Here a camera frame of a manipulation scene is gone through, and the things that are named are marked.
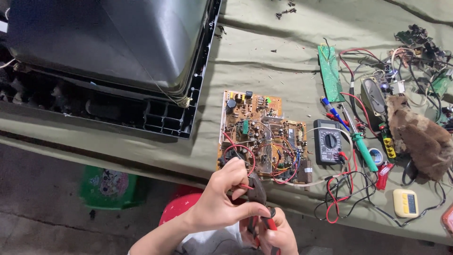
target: orange circuit board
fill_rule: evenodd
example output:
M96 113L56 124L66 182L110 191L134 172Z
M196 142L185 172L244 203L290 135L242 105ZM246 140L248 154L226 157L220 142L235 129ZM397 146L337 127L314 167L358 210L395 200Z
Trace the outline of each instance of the orange circuit board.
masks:
M225 91L217 170L229 159L240 157L249 171L253 169L263 178L270 177L277 182L311 182L305 128L304 122L284 118L280 98L251 91Z

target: hand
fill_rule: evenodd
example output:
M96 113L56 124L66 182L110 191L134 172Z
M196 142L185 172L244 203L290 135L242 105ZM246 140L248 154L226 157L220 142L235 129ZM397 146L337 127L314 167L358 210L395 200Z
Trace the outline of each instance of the hand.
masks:
M272 218L277 226L277 231L265 230L264 223L260 223L260 247L264 254L270 254L272 246L280 248L281 255L298 255L296 237L280 208L275 208Z
M194 232L221 229L251 216L270 217L269 210L260 203L247 202L240 206L231 203L226 195L228 190L233 189L233 200L247 192L239 184L249 185L249 180L244 161L235 157L212 174L200 199L184 213Z

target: voltage tester screwdriver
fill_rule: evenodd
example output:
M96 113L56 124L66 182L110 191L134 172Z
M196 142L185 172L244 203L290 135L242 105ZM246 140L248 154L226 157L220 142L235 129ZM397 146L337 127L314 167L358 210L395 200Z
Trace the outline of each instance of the voltage tester screwdriver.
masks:
M333 114L337 119L338 119L338 122L340 122L347 131L350 131L348 126L343 122L343 120L340 118L340 115L337 113L337 110L335 110L334 107L332 107L332 105L330 104L329 100L327 100L327 98L325 97L321 97L321 102L323 103L324 105L324 108L326 108L326 110L328 112L330 112L331 114Z
M343 106L343 103L341 103L341 106L343 107L343 114L346 116L347 121L351 125L352 140L356 142L357 149L359 150L360 154L362 155L363 160L365 160L366 165L368 166L368 169L371 172L377 172L377 166L374 163L374 160L371 157L370 152L368 151L368 148L366 147L365 143L363 142L362 133L359 132L357 130L356 126L353 124L351 116L349 115L349 112L347 111L347 109Z

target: concrete floor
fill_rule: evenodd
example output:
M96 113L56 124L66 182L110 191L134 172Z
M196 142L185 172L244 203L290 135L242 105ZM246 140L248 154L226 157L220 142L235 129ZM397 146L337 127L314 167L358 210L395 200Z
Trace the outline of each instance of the concrete floor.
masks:
M148 200L123 211L96 211L78 197L84 166L0 145L1 255L126 255L154 229L174 184L149 180ZM333 248L335 255L449 254L444 245L331 225L287 212L300 248Z

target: electrolytic capacitor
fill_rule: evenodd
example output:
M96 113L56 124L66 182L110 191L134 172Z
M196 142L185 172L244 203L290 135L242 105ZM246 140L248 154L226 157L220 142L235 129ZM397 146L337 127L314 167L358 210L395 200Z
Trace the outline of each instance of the electrolytic capacitor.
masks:
M227 114L232 114L234 111L234 108L236 107L236 101L234 99L230 99L226 102L226 113Z

